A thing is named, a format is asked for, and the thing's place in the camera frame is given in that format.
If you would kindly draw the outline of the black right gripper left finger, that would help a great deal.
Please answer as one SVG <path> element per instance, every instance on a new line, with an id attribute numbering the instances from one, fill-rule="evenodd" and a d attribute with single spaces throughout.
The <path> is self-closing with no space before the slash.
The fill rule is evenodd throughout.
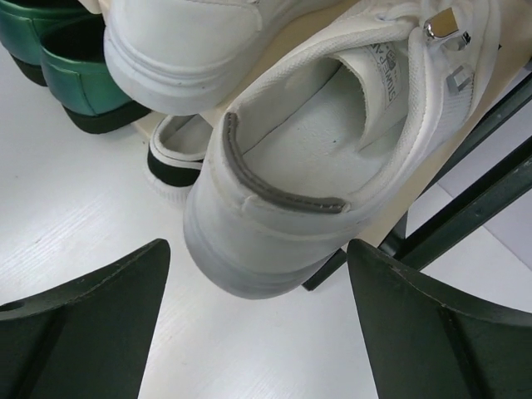
<path id="1" fill-rule="evenodd" d="M 136 398 L 170 267 L 156 239 L 1 306 L 3 398 Z"/>

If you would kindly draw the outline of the white grey sneaker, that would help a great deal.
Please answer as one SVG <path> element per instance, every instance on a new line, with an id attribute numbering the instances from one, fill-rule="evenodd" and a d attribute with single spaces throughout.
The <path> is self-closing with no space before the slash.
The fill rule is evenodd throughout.
<path id="1" fill-rule="evenodd" d="M 216 106 L 314 1 L 113 1 L 104 53 L 129 97 L 184 116 Z"/>
<path id="2" fill-rule="evenodd" d="M 497 1 L 360 1 L 243 90 L 186 201 L 198 269 L 248 299 L 287 293 L 355 238 L 478 106 Z"/>

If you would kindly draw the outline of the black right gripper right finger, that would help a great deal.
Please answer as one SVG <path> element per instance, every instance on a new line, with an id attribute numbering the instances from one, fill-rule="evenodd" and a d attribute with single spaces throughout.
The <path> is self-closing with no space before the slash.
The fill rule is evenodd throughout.
<path id="1" fill-rule="evenodd" d="M 531 315 L 477 298 L 360 239 L 347 265 L 380 398 L 529 398 Z"/>

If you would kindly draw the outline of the green loafer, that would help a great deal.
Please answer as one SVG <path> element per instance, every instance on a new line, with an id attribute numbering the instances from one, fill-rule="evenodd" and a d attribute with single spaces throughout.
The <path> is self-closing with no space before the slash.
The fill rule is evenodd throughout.
<path id="1" fill-rule="evenodd" d="M 60 22 L 40 37 L 45 82 L 72 122 L 89 134 L 105 134 L 147 116 L 115 83 L 104 58 L 100 15 Z"/>
<path id="2" fill-rule="evenodd" d="M 46 86 L 40 64 L 40 36 L 60 22 L 89 14 L 78 1 L 2 0 L 1 44 L 27 79 Z"/>

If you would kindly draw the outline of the black white sneaker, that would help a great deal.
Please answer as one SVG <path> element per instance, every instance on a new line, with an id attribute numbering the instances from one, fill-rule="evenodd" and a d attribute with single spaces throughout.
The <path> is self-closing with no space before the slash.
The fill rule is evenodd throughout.
<path id="1" fill-rule="evenodd" d="M 212 134 L 201 116 L 167 116 L 153 131 L 146 158 L 152 189 L 176 207 L 185 204 L 200 175 Z"/>

